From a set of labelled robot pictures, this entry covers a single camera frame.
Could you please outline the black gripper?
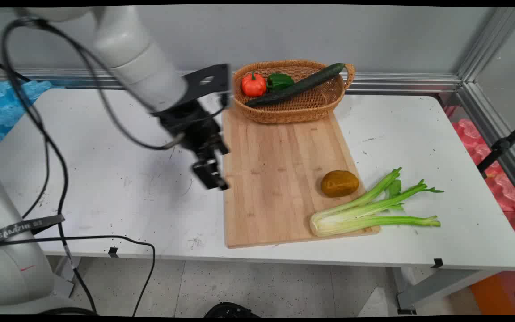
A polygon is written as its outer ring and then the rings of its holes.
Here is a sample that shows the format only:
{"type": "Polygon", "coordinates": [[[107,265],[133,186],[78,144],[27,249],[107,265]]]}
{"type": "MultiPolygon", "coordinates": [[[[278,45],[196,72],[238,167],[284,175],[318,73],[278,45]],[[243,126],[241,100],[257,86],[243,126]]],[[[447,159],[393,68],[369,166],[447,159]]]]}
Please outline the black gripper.
{"type": "Polygon", "coordinates": [[[170,149],[181,145],[188,149],[202,161],[192,165],[192,171],[199,178],[206,189],[219,188],[222,191],[229,189],[229,184],[221,173],[220,161],[214,151],[221,155],[229,154],[230,150],[222,137],[222,129],[215,120],[227,106],[228,99],[220,99],[220,108],[216,112],[206,110],[198,99],[185,104],[174,106],[162,112],[154,113],[160,125],[168,132],[173,140],[152,149],[170,149]]]}

